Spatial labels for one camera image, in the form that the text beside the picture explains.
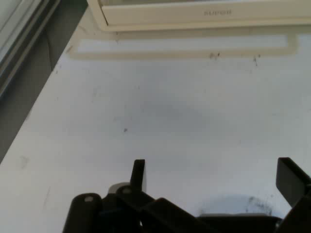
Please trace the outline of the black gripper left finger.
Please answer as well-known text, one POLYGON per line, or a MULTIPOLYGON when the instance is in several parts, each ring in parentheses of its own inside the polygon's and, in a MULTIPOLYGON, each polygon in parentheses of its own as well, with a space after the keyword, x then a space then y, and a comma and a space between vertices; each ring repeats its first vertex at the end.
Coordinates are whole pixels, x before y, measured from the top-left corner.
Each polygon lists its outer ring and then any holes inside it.
POLYGON ((142 191, 145 161, 135 160, 130 183, 104 198, 96 193, 76 196, 63 228, 65 233, 200 233, 194 216, 166 199, 142 191))

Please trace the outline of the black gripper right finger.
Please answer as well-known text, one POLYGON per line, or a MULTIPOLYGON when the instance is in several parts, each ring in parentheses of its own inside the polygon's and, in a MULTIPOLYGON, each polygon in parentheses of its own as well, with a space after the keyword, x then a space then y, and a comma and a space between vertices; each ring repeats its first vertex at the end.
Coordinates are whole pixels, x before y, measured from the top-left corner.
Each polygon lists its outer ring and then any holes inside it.
POLYGON ((277 233, 311 231, 311 178, 291 159, 278 158, 276 187, 291 206, 277 233))

